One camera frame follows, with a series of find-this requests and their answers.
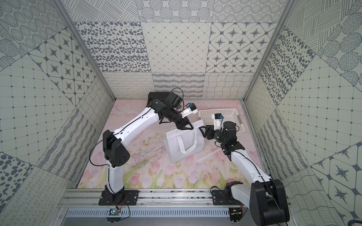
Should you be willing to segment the floral pink table mat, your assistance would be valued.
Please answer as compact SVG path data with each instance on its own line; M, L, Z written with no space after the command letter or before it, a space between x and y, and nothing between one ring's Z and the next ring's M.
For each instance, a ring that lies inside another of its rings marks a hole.
M259 155L240 101L237 100L186 100L195 103L198 110L235 108L237 109L245 131L238 133L238 141L246 148L249 157L262 168ZM106 121L102 133L114 131L134 119L146 107L146 100L117 100ZM124 166L124 187L138 188L224 188L226 183L241 181L248 184L242 172L229 161L222 151L214 154L201 163L197 160L220 149L214 140L205 139L204 149L176 164L170 163L169 154L164 149L165 133L172 130L173 123L149 126L126 147L131 158ZM108 167L96 167L91 163L81 177L77 188L104 188L108 178Z

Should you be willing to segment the black controller box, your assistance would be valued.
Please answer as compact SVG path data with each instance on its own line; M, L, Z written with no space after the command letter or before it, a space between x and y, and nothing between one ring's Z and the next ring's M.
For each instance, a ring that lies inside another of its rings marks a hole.
M229 208L229 217L232 223L239 223L243 215L244 213L241 208Z

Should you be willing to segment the white adhesive strip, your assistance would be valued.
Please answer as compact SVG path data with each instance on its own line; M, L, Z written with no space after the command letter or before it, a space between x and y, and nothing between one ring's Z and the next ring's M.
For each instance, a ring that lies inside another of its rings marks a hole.
M218 153L218 152L220 152L220 151L222 151L222 150L221 150L221 149L218 149L218 150L215 150L215 151L213 151L213 152L205 155L204 157L198 159L198 160L197 160L197 163L203 162L204 160L208 159L209 157L213 156L214 154L216 154L216 153Z

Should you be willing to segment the aluminium rail frame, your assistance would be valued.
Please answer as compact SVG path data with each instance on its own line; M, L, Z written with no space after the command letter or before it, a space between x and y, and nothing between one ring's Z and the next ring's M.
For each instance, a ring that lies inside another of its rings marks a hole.
M250 213L242 203L236 205L213 205L209 189L140 189L135 206L99 206L101 189L68 189L61 199L55 215L55 224L64 218L105 218L110 222L131 218L221 218L229 217L229 208L241 208ZM110 209L118 209L119 216L109 216Z

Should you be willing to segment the black plastic case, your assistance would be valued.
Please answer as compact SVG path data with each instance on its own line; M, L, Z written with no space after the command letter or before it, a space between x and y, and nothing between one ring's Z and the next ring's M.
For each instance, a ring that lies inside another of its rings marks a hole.
M159 100L160 102L162 102L166 106L170 106L170 104L167 103L167 101L166 101L169 94L170 94L170 92L150 92L148 94L147 107L149 107L150 102L153 101L153 100Z

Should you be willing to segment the green circuit board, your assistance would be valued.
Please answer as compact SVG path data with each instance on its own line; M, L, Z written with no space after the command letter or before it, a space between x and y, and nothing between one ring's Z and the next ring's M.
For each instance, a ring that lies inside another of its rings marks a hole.
M110 209L109 216L119 216L120 212L118 209Z

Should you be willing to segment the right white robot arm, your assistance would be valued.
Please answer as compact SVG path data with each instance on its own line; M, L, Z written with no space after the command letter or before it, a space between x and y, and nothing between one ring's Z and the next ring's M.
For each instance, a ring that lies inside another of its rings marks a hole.
M228 159L238 167L249 186L242 182L227 183L225 198L229 203L240 202L250 210L258 226L288 223L290 213L285 187L279 179L272 179L249 157L245 147L238 141L238 126L231 121L223 122L221 128L207 125L200 127L201 134L215 140Z

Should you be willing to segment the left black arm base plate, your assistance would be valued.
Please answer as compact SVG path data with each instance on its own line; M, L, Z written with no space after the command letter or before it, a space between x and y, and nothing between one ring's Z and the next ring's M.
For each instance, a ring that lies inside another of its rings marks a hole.
M104 190L99 199L99 206L116 206L128 205L135 206L137 204L139 190L121 190L116 194L112 194L108 190Z

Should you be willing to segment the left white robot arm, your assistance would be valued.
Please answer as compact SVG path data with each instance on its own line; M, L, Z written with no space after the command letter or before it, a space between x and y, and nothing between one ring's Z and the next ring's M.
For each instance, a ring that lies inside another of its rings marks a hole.
M131 157L126 147L137 135L156 122L174 123L176 129L181 131L192 130L188 116L196 112L194 103L185 104L183 98L172 91L151 92L146 108L138 116L114 132L105 131L102 139L102 149L108 166L105 192L113 200L123 195L123 166Z

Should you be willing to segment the white perforated plastic basket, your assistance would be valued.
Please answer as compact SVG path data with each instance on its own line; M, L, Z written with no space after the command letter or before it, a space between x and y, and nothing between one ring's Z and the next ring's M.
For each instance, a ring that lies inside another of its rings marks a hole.
M235 108L224 108L224 109L207 109L200 110L199 117L203 120L205 125L214 125L214 119L216 114L221 114L223 122L231 121L236 123L239 127L238 133L244 132L245 128L242 123L241 117Z

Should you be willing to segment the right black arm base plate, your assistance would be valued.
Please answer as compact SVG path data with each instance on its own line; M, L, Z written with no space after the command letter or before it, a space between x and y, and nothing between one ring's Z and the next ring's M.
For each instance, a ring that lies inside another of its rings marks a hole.
M213 205L236 205L240 206L241 202L230 197L226 197L226 192L224 190L211 190L211 195L213 199Z

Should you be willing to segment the white insulated delivery bag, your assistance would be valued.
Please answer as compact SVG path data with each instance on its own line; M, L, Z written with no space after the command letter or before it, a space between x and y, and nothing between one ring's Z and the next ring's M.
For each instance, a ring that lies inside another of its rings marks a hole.
M192 123L193 130L173 130L165 134L163 145L169 154L170 163L175 164L204 149L205 138L203 137L200 127L204 126L203 120Z

